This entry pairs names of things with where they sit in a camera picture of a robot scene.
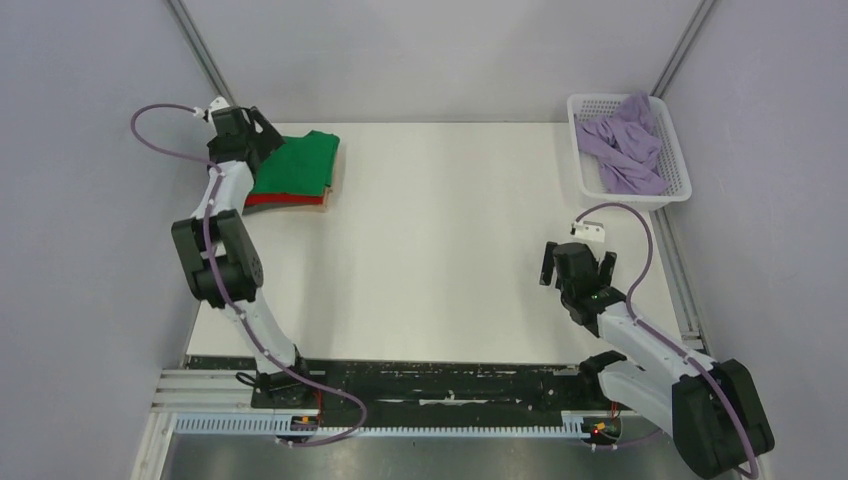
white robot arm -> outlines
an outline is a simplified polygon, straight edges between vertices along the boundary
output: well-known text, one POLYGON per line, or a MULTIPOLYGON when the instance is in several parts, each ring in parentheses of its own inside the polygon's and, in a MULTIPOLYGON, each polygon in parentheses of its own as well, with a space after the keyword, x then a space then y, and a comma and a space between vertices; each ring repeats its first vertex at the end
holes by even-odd
POLYGON ((572 320, 619 350, 580 364, 592 394, 657 425, 704 478, 772 450, 774 437, 748 370, 661 333, 610 285, 615 261, 607 252, 599 263, 586 243, 548 242, 542 265, 540 283, 550 285, 556 272, 556 288, 572 320))
POLYGON ((191 218, 174 223, 171 233, 194 296, 220 308, 233 322, 256 358, 260 374, 277 374, 281 370, 268 360, 268 353, 286 367, 298 362, 298 353, 280 329, 262 293, 262 264, 242 224, 241 214, 259 165, 282 145, 283 139, 258 110, 232 107, 221 97, 202 114, 216 131, 215 139, 209 142, 209 153, 218 169, 209 169, 203 200, 191 218), (241 312, 221 298, 209 268, 200 231, 210 202, 212 240, 216 247, 224 247, 214 255, 227 292, 241 312), (251 334, 258 342, 252 341, 251 334), (266 351, 260 352, 257 343, 266 351))

laundry basket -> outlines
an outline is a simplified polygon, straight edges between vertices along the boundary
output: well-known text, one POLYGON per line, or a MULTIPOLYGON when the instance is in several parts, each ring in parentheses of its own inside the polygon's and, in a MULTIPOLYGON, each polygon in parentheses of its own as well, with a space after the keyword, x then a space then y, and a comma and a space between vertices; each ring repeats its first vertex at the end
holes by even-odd
POLYGON ((665 102, 649 97, 651 112, 654 114, 654 135, 662 140, 662 150, 657 159, 659 175, 668 182, 668 188, 660 195, 621 195, 610 193, 601 182, 600 165, 594 155, 583 153, 577 148, 576 125, 591 120, 598 115, 612 115, 618 105, 628 95, 613 94, 575 94, 568 97, 568 128, 571 131, 571 148, 574 161, 577 162, 577 187, 580 190, 580 202, 585 207, 593 207, 604 202, 620 202, 637 210, 656 210, 671 202, 688 200, 692 195, 692 184, 683 162, 683 153, 677 142, 677 134, 671 124, 671 115, 665 102))

purple cloth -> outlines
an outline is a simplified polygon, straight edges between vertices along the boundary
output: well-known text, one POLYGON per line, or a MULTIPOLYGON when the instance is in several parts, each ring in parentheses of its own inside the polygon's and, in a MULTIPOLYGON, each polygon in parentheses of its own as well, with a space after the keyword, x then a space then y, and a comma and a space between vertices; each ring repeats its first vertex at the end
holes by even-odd
POLYGON ((662 141, 653 136, 648 94, 627 97, 611 117, 577 124, 577 147, 598 157, 601 181, 610 193, 659 195, 668 187, 657 173, 662 141))

folded cloth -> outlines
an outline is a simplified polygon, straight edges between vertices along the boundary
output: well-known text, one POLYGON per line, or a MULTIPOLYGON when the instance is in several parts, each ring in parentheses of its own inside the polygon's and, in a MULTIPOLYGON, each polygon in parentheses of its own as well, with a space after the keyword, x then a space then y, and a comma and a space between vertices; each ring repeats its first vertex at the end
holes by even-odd
POLYGON ((662 141, 653 135, 648 94, 627 97, 611 117, 577 124, 577 147, 600 162, 601 181, 610 193, 659 195, 668 187, 657 173, 662 141))
POLYGON ((339 137, 313 130, 304 137, 283 137, 286 143, 259 167, 251 195, 291 194, 323 197, 333 184, 333 164, 339 137))

white tabletop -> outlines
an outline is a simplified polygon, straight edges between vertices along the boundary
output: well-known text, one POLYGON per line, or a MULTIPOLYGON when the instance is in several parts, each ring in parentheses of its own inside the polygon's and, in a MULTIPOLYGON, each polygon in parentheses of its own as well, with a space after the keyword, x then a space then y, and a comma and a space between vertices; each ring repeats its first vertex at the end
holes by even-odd
MULTIPOLYGON (((342 140, 326 213, 268 211, 244 223, 284 332, 311 358, 579 363, 610 346, 539 285, 545 242, 570 240, 577 203, 566 124, 280 124, 342 140)), ((629 213, 601 211, 624 291, 645 262, 629 213)), ((635 296, 680 332, 659 260, 635 296)), ((190 355, 249 356, 204 304, 190 355)))

